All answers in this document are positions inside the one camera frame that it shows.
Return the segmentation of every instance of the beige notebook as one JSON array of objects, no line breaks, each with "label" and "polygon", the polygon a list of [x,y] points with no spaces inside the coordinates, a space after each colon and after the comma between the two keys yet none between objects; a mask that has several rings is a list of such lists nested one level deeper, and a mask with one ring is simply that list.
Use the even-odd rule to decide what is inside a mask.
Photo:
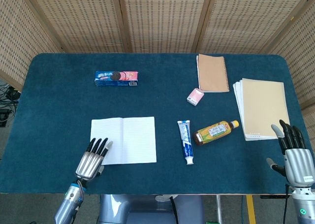
[{"label": "beige notebook", "polygon": [[233,88],[245,139],[276,139],[271,124],[289,124],[283,82],[242,79]]},{"label": "beige notebook", "polygon": [[224,57],[197,56],[199,89],[204,93],[229,92]]}]

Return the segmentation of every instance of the blue toothpaste tube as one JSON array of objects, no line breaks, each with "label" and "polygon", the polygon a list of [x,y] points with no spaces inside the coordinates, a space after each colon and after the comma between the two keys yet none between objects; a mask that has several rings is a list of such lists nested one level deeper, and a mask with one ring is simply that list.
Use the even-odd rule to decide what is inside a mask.
[{"label": "blue toothpaste tube", "polygon": [[184,158],[186,159],[187,165],[192,165],[193,153],[192,153],[190,129],[189,129],[190,120],[178,121],[177,123],[178,123],[179,131],[181,132]]}]

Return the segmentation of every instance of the wicker screen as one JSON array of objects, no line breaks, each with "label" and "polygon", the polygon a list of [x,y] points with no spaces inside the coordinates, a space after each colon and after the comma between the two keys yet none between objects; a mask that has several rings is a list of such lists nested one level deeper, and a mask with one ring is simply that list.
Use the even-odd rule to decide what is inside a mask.
[{"label": "wicker screen", "polygon": [[33,57],[59,49],[24,0],[0,0],[0,19],[0,77],[21,90]]},{"label": "wicker screen", "polygon": [[68,52],[123,52],[113,0],[35,0]]},{"label": "wicker screen", "polygon": [[258,53],[300,0],[215,0],[200,52]]},{"label": "wicker screen", "polygon": [[283,56],[300,104],[315,98],[315,3],[293,24],[270,53]]},{"label": "wicker screen", "polygon": [[309,133],[313,151],[315,151],[315,106],[313,106],[310,111],[313,112],[304,115],[304,122],[307,132]]},{"label": "wicker screen", "polygon": [[204,0],[125,0],[134,52],[190,52]]}]

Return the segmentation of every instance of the yellow bottle cap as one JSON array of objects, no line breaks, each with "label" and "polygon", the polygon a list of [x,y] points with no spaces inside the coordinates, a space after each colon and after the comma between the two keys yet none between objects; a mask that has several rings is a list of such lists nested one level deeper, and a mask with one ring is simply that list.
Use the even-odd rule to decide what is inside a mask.
[{"label": "yellow bottle cap", "polygon": [[238,121],[233,121],[231,122],[233,125],[233,128],[237,128],[240,124],[238,123]]}]

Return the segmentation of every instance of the open notebook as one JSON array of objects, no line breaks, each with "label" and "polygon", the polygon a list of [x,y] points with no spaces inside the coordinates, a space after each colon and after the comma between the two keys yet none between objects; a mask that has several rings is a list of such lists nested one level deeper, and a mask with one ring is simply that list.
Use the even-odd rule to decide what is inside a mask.
[{"label": "open notebook", "polygon": [[92,120],[91,140],[113,141],[103,165],[157,162],[154,117]]},{"label": "open notebook", "polygon": [[276,139],[271,124],[289,124],[283,82],[242,79],[233,88],[245,140]]},{"label": "open notebook", "polygon": [[204,93],[229,92],[224,57],[196,57],[199,89]]}]

